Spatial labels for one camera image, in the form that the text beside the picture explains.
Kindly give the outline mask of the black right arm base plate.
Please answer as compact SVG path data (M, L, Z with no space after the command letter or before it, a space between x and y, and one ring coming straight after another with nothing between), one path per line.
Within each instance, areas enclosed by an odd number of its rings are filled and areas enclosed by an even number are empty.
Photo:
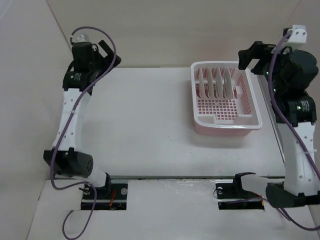
M238 189L232 181L216 181L213 196L219 210L264 210L264 201L256 193Z

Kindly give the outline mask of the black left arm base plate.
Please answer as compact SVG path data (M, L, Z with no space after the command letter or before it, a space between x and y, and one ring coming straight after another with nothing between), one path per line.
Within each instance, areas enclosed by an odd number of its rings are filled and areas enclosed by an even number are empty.
M81 210L91 210L94 203L94 190L85 184L82 191ZM97 197L94 209L104 211L124 211L127 209L128 181L114 179L111 181L110 190L97 188Z

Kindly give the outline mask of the green red rimmed plate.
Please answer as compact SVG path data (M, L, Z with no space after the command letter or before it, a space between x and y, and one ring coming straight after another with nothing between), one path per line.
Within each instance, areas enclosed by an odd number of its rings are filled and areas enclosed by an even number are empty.
M223 98L223 79L222 79L222 74L221 70L219 68L216 68L216 90L217 90L217 95L220 99Z

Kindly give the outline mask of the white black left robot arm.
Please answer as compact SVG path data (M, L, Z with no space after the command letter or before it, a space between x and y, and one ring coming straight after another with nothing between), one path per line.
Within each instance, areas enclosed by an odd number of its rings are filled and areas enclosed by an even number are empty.
M94 192L102 199L111 195L110 175L94 165L92 155L82 148L82 129L86 108L93 93L92 83L107 70L121 63L108 44L85 40L72 43L73 60L62 81L63 107L56 138L51 149L43 152L50 173L71 177L94 186Z

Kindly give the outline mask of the orange sunburst plate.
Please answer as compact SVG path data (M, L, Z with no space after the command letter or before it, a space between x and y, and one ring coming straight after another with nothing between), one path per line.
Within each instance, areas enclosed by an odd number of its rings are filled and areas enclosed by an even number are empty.
M200 68L199 69L199 73L198 73L198 80L199 80L199 94L201 98L205 98L206 94L205 94L205 83L204 83L204 76L203 76L203 69Z
M233 98L233 88L232 88L232 79L231 73L228 68L224 70L224 90L225 90L225 97L227 99Z

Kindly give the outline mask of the white plate grey floral emblem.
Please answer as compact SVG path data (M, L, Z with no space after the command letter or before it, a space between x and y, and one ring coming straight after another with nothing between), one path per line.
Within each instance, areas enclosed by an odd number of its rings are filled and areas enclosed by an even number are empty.
M212 69L209 67L207 69L207 85L208 85L208 94L211 99L214 98L214 83L213 83L213 75Z

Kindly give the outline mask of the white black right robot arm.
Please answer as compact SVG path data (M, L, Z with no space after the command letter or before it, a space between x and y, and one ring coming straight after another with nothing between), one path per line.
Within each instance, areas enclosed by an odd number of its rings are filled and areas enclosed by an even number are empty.
M284 153L285 177L271 182L253 172L238 173L231 191L237 197L248 192L264 196L274 208L297 208L320 203L320 172L315 164L313 136L317 121L315 101L306 89L318 75L316 58L309 52L255 41L238 52L238 67L252 60L255 75L267 79L275 121Z

